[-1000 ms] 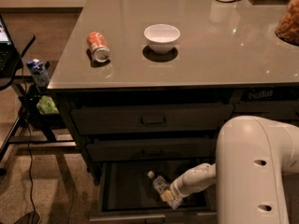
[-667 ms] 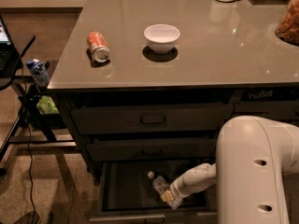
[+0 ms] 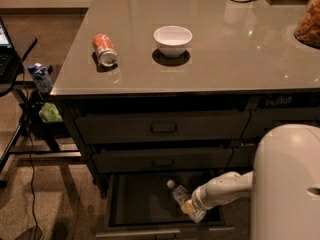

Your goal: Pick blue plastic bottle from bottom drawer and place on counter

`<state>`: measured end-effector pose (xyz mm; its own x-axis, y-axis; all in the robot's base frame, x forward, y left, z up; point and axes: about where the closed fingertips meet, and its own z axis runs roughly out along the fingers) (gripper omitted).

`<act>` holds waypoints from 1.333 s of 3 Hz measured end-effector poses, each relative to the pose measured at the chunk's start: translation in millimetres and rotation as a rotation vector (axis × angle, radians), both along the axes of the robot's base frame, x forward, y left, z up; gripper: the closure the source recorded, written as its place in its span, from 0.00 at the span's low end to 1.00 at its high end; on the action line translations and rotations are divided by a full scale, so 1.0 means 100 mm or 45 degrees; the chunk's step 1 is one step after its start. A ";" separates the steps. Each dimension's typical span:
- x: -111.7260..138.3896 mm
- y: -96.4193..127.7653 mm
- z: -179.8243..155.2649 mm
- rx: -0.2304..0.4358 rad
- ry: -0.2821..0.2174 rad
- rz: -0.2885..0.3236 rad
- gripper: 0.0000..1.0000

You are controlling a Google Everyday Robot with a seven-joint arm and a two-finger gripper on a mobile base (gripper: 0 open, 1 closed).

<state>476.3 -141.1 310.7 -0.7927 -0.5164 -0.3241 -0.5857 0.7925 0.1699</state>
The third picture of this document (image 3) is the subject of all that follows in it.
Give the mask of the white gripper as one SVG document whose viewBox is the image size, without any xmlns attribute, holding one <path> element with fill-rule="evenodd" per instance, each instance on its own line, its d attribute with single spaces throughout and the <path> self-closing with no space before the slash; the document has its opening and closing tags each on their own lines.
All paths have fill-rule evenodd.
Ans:
<svg viewBox="0 0 320 240">
<path fill-rule="evenodd" d="M 191 199 L 187 200 L 182 206 L 181 210 L 184 214 L 191 215 L 199 210 L 210 210 L 216 206 L 214 200 L 213 188 L 209 183 L 203 184 L 195 189 L 192 193 Z"/>
</svg>

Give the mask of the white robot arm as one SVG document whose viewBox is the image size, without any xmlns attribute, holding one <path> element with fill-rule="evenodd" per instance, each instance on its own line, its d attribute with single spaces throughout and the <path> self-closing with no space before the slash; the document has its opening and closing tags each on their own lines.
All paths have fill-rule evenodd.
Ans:
<svg viewBox="0 0 320 240">
<path fill-rule="evenodd" d="M 225 173 L 193 191 L 182 211 L 251 198 L 250 240 L 320 240 L 320 128 L 288 124 L 260 141 L 253 170 Z"/>
</svg>

